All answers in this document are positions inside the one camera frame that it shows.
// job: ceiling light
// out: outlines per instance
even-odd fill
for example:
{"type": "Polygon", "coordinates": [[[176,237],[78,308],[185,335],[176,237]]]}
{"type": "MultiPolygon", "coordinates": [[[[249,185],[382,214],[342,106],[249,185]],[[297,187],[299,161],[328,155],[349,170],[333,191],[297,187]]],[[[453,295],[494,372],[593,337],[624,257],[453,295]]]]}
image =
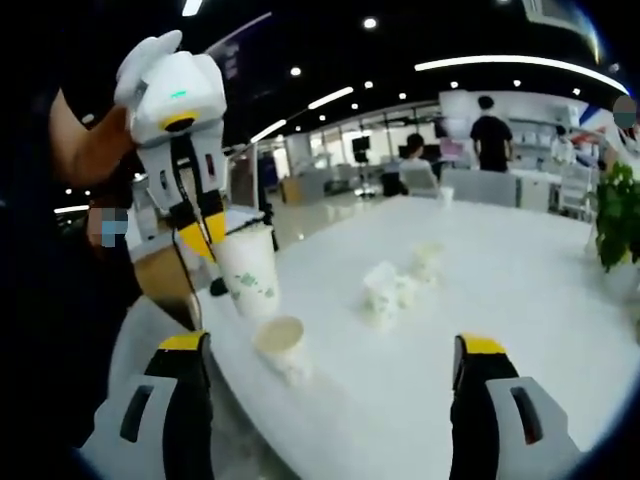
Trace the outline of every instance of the ceiling light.
{"type": "Polygon", "coordinates": [[[595,70],[590,70],[572,63],[562,62],[560,60],[551,60],[549,58],[529,57],[526,55],[475,55],[472,57],[448,58],[446,60],[435,60],[433,62],[419,63],[413,68],[416,72],[424,70],[433,70],[434,68],[453,67],[457,65],[472,65],[478,63],[526,63],[529,65],[540,65],[543,67],[560,68],[569,72],[579,73],[591,77],[605,83],[622,93],[629,95],[629,91],[620,82],[607,77],[595,70]]]}
{"type": "Polygon", "coordinates": [[[53,213],[81,212],[83,210],[89,210],[89,205],[76,205],[75,207],[56,208],[53,213]]]}
{"type": "Polygon", "coordinates": [[[276,130],[278,130],[279,128],[284,127],[287,124],[286,120],[278,120],[276,123],[274,123],[273,125],[269,125],[267,128],[265,128],[263,131],[261,131],[259,134],[257,134],[254,137],[251,137],[251,140],[249,140],[250,143],[256,143],[259,142],[260,140],[262,140],[264,137],[266,137],[267,135],[275,132],[276,130]]]}
{"type": "Polygon", "coordinates": [[[367,30],[372,30],[378,26],[378,21],[373,17],[365,18],[362,26],[367,30]]]}
{"type": "Polygon", "coordinates": [[[202,0],[187,0],[184,4],[184,8],[182,9],[183,17],[192,17],[198,10],[200,10],[200,6],[202,5],[202,0]]]}
{"type": "Polygon", "coordinates": [[[353,87],[345,87],[341,90],[338,90],[337,92],[333,92],[327,95],[326,97],[322,97],[320,100],[311,102],[307,108],[309,110],[315,110],[318,107],[326,105],[329,102],[333,102],[334,100],[337,100],[340,97],[344,97],[345,95],[349,95],[350,93],[353,93],[353,87]]]}

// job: wire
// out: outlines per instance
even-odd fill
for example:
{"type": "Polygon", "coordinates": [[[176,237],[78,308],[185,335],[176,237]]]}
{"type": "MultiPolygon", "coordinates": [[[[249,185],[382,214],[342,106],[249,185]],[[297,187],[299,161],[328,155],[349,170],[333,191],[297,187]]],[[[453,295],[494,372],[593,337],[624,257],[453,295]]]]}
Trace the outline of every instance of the wire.
{"type": "Polygon", "coordinates": [[[198,295],[196,293],[196,288],[193,284],[193,281],[191,280],[191,275],[189,274],[187,263],[184,261],[184,257],[182,256],[182,252],[180,251],[180,246],[178,245],[178,242],[176,242],[176,231],[177,230],[175,228],[171,230],[171,243],[173,244],[173,248],[176,251],[178,260],[180,260],[180,265],[182,266],[182,269],[184,270],[184,274],[187,277],[187,281],[189,282],[189,289],[191,290],[191,295],[195,299],[196,307],[198,307],[198,311],[197,311],[198,319],[200,320],[200,322],[202,322],[202,306],[200,305],[200,299],[198,298],[198,295]]]}

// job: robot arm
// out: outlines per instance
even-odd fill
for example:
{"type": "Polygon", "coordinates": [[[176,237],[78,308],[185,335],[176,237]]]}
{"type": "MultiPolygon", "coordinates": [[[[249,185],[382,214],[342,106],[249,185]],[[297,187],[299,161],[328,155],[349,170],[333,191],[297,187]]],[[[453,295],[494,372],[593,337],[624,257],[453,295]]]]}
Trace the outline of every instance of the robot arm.
{"type": "Polygon", "coordinates": [[[210,244],[225,236],[220,190],[227,105],[214,60],[175,52],[181,38],[180,32],[169,32],[141,42],[118,71],[115,99],[127,106],[128,125],[152,195],[170,212],[187,245],[212,258],[210,244]],[[193,171],[196,208],[178,170],[183,159],[193,171]]]}

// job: person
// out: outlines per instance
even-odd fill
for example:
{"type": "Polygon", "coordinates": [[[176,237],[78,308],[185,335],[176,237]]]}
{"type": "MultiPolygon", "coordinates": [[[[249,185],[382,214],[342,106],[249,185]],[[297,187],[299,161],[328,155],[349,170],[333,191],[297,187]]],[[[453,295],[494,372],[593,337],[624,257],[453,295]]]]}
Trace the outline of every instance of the person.
{"type": "Polygon", "coordinates": [[[402,183],[402,194],[408,195],[407,189],[407,172],[411,170],[427,170],[433,177],[433,182],[436,183],[435,177],[431,165],[428,161],[422,159],[424,153],[424,138],[418,133],[412,133],[407,137],[407,158],[400,162],[400,182],[402,183]]]}
{"type": "Polygon", "coordinates": [[[3,458],[20,478],[56,472],[85,478],[72,447],[91,433],[106,397],[122,319],[109,292],[96,288],[99,272],[63,238],[52,199],[62,185],[87,188],[108,179],[134,142],[124,109],[113,107],[89,131],[61,90],[61,35],[80,15],[77,2],[48,2],[36,10],[12,16],[28,19],[24,30],[17,28],[29,40],[7,58],[11,96],[4,111],[11,120],[5,122],[0,175],[0,350],[8,414],[3,432],[10,440],[3,458]]]}
{"type": "Polygon", "coordinates": [[[473,150],[480,170],[506,172],[513,156],[513,135],[505,122],[493,114],[493,99],[483,95],[478,99],[482,115],[471,128],[473,150]]]}
{"type": "Polygon", "coordinates": [[[576,163],[576,151],[567,138],[567,130],[562,125],[556,127],[556,136],[551,142],[551,158],[559,165],[576,163]]]}

